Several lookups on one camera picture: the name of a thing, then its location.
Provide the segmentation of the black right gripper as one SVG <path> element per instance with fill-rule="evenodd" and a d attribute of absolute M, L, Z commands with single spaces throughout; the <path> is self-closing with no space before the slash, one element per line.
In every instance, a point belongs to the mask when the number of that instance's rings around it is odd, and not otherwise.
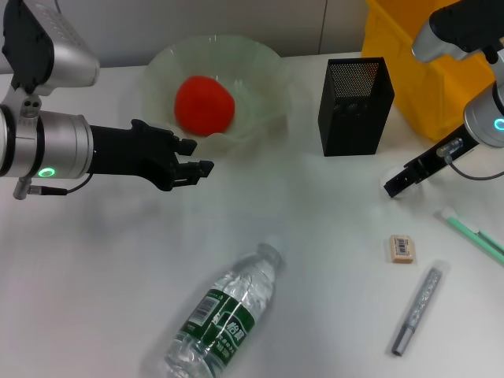
<path fill-rule="evenodd" d="M 384 186 L 387 185 L 389 197 L 408 198 L 417 195 L 421 189 L 418 183 L 447 166 L 444 158 L 437 154 L 437 150 L 455 139 L 461 139 L 462 146 L 452 153 L 453 160 L 462 157 L 479 145 L 468 132 L 451 132 L 429 150 L 410 161 L 407 167 L 393 166 L 386 171 Z"/>

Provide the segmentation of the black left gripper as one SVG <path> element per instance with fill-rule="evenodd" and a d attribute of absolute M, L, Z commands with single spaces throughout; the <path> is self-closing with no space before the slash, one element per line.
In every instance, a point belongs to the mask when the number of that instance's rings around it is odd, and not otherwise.
<path fill-rule="evenodd" d="M 138 176 L 161 191 L 196 185 L 213 170 L 212 161 L 179 163 L 178 155 L 192 155 L 193 139 L 179 139 L 171 131 L 132 120 L 129 129 L 91 126 L 93 154 L 90 174 Z"/>

